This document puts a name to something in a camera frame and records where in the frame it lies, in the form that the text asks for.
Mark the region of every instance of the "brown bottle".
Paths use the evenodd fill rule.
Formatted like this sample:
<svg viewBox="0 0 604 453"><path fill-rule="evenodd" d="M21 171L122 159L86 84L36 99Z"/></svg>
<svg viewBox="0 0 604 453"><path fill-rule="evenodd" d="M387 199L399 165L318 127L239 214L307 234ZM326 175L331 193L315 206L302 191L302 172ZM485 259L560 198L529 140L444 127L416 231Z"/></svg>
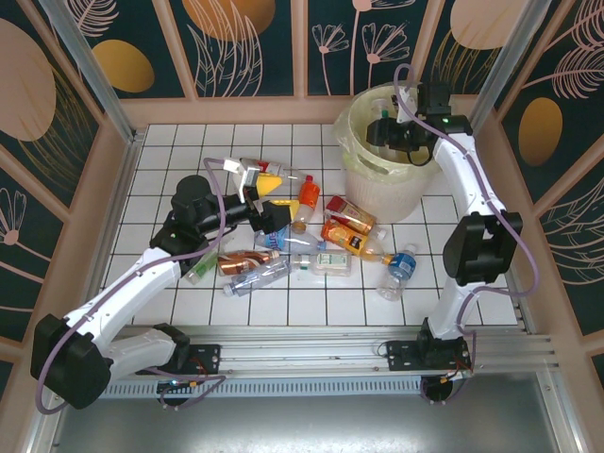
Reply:
<svg viewBox="0 0 604 453"><path fill-rule="evenodd" d="M218 273L221 276L235 276L274 260L279 256L276 250L266 252L241 251L218 256Z"/></svg>

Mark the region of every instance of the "white tile floor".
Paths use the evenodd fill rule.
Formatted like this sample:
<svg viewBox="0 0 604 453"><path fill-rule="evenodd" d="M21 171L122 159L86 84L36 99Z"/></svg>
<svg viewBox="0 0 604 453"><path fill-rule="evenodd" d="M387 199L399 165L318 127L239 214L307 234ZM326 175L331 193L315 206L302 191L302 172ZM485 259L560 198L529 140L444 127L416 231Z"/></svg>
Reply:
<svg viewBox="0 0 604 453"><path fill-rule="evenodd" d="M342 153L330 125L153 125L149 127L137 172L112 250L104 285L134 263L161 227L170 197L184 176L204 176L202 158L249 157L292 164L313 175L322 187L309 232L320 237L323 206L334 194L344 194ZM218 177L222 192L232 193L227 174ZM279 188L276 198L289 197L296 187ZM298 271L249 296L226 297L229 281L215 271L192 286L181 279L134 317L135 325L175 326L416 326L436 306L445 284L445 241L457 224L457 212L443 174L434 178L413 213L386 225L382 244L387 252L406 243L418 246L417 269L398 303L381 298L376 287L384 267L354 258L351 277L317 277ZM253 231L241 225L221 250L250 249ZM329 248L338 248L329 244ZM504 277L494 286L505 288ZM483 295L470 315L470 325L508 326L517 320L511 300Z"/></svg>

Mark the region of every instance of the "trash bin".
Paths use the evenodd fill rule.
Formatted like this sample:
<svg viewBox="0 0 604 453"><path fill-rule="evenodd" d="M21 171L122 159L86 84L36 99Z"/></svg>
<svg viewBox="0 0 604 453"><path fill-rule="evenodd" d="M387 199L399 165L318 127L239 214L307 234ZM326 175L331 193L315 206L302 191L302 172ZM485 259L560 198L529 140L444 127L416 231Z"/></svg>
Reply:
<svg viewBox="0 0 604 453"><path fill-rule="evenodd" d="M374 121L371 103L380 98L390 100L393 95L393 85L357 95L334 125L335 137L344 153L346 198L375 215L382 224L396 223L410 215L440 171L435 161L418 167L409 162L406 153L397 153L397 161L391 161L369 151L370 145L365 139L367 127ZM390 116L396 117L392 102L388 104ZM427 149L411 156L417 162L427 157Z"/></svg>

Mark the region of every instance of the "water bottle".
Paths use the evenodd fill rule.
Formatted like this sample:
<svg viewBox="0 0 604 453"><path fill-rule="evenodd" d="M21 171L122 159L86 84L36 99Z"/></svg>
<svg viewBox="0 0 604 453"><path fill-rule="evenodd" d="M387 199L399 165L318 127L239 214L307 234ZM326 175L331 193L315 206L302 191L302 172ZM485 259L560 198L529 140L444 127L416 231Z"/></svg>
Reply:
<svg viewBox="0 0 604 453"><path fill-rule="evenodd" d="M400 296L403 294L403 290L415 270L416 251L417 248L415 245L408 244L402 253L394 255L390 264L388 264L388 272L377 288L377 293L384 299L400 300Z"/></svg>
<svg viewBox="0 0 604 453"><path fill-rule="evenodd" d="M290 231L288 226L270 234L257 231L254 235L254 243L285 253L315 254L327 247L325 242L319 241L309 232L295 233Z"/></svg>
<svg viewBox="0 0 604 453"><path fill-rule="evenodd" d="M241 297L269 285L275 280L286 277L292 269L289 258L280 257L249 272L233 276L231 282L225 285L223 291L229 297L232 295Z"/></svg>

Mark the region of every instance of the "yellow bottle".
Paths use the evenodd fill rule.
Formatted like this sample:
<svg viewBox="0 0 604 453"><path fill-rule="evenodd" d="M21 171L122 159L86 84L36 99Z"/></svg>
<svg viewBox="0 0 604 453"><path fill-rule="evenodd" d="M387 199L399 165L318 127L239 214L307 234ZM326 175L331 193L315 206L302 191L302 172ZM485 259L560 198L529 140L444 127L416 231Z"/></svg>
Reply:
<svg viewBox="0 0 604 453"><path fill-rule="evenodd" d="M392 259L392 255L384 253L378 240L360 234L333 219L325 222L321 236L326 241L336 243L363 260L381 261L388 264Z"/></svg>

